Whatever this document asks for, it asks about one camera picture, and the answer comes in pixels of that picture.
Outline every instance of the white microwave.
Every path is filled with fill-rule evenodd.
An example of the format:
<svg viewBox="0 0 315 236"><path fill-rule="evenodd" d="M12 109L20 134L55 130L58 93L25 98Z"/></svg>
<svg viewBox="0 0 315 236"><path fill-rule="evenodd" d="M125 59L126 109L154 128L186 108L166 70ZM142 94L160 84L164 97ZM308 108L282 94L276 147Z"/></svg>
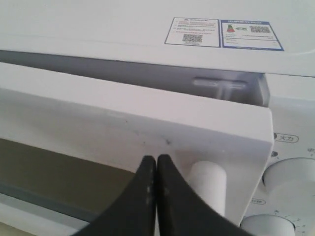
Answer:
<svg viewBox="0 0 315 236"><path fill-rule="evenodd" d="M0 138L130 172L168 153L186 179L211 161L226 179L209 204L226 219L311 235L314 3L303 4L280 19L280 2L0 1ZM22 230L85 225L47 222Z"/></svg>

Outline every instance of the qr code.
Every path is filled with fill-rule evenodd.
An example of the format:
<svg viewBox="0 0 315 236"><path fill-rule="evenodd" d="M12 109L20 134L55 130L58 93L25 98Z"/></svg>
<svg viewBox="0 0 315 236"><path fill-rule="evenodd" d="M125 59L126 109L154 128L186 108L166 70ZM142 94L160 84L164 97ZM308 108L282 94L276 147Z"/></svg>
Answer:
<svg viewBox="0 0 315 236"><path fill-rule="evenodd" d="M201 34L184 34L183 42L202 43L202 36Z"/></svg>
<svg viewBox="0 0 315 236"><path fill-rule="evenodd" d="M250 26L252 33L271 33L268 26Z"/></svg>

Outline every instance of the appliance top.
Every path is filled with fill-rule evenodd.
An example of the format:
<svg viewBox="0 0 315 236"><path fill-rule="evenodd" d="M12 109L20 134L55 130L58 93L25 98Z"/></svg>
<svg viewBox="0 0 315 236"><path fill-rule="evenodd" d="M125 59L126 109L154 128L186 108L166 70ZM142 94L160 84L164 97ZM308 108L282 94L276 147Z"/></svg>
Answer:
<svg viewBox="0 0 315 236"><path fill-rule="evenodd" d="M0 50L315 76L314 12L313 0L0 0Z"/></svg>

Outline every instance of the white knob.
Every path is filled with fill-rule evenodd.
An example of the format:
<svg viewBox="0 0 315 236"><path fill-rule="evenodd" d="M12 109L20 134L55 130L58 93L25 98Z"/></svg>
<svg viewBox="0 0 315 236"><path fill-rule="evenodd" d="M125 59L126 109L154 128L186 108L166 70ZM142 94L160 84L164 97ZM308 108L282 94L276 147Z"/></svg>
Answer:
<svg viewBox="0 0 315 236"><path fill-rule="evenodd" d="M315 214L315 160L294 158L271 165L263 175L269 201L290 214Z"/></svg>
<svg viewBox="0 0 315 236"><path fill-rule="evenodd" d="M210 161L196 162L191 168L188 183L206 204L224 216L226 172L221 166Z"/></svg>
<svg viewBox="0 0 315 236"><path fill-rule="evenodd" d="M254 215L245 218L241 228L255 236L295 236L294 225L274 215Z"/></svg>

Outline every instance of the white cylinder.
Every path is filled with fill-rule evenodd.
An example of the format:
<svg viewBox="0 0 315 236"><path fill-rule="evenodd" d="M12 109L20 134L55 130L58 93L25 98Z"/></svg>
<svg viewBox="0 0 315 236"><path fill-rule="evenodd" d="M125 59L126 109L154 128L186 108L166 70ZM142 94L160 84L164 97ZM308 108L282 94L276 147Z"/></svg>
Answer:
<svg viewBox="0 0 315 236"><path fill-rule="evenodd" d="M254 215L245 218L241 228L255 236L295 236L294 225L274 215Z"/></svg>
<svg viewBox="0 0 315 236"><path fill-rule="evenodd" d="M277 162L263 175L269 201L290 214L315 212L315 160L294 158Z"/></svg>
<svg viewBox="0 0 315 236"><path fill-rule="evenodd" d="M210 161L195 163L188 176L188 183L207 205L224 216L226 172L221 166Z"/></svg>

